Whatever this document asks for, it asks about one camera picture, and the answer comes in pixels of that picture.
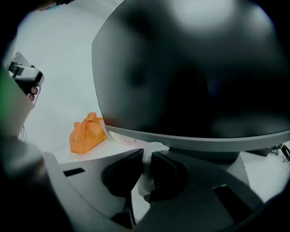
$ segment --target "hand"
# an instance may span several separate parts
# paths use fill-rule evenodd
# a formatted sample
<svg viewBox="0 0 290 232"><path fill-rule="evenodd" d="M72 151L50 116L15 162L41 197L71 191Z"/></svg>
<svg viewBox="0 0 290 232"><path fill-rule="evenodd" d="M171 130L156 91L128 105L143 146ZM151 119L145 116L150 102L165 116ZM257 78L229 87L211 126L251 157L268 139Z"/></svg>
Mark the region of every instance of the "hand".
<svg viewBox="0 0 290 232"><path fill-rule="evenodd" d="M29 98L29 100L30 101L34 101L34 99L35 99L35 95L38 93L38 89L37 89L37 87L36 86L33 86L32 88L31 88L31 92L32 93L29 93L28 95L27 95L27 97Z"/></svg>

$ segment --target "white wall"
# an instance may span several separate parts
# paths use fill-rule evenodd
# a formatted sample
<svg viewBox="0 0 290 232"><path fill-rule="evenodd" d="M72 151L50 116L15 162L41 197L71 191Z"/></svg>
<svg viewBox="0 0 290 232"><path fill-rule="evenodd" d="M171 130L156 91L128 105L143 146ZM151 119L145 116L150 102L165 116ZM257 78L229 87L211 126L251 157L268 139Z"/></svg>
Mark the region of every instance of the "white wall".
<svg viewBox="0 0 290 232"><path fill-rule="evenodd" d="M91 45L105 18L64 5L31 13L19 26L16 51L44 73L36 107L25 122L28 141L42 151L68 145L73 123L101 115L92 76Z"/></svg>

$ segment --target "orange object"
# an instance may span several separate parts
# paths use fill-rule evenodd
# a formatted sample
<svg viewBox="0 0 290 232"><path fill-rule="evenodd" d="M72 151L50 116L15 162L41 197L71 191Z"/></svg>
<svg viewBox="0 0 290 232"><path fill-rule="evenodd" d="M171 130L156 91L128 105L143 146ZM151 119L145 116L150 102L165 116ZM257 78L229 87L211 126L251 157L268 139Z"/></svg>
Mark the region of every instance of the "orange object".
<svg viewBox="0 0 290 232"><path fill-rule="evenodd" d="M103 118L97 117L97 114L92 112L82 123L74 123L74 130L69 136L71 152L84 154L106 139L100 124L101 120Z"/></svg>

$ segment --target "textured white fabric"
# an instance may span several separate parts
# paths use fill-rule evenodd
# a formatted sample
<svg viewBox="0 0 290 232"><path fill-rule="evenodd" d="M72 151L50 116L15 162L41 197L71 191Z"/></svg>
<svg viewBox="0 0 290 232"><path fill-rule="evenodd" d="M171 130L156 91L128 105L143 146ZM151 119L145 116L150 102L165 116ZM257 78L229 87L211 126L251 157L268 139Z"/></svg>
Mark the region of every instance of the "textured white fabric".
<svg viewBox="0 0 290 232"><path fill-rule="evenodd" d="M143 163L143 173L141 174L137 184L138 184L138 193L140 196L145 196L150 194L155 186L154 180L151 176L151 159L152 153L158 151L169 150L169 147L163 145L159 142L148 143L144 148L142 163Z"/></svg>

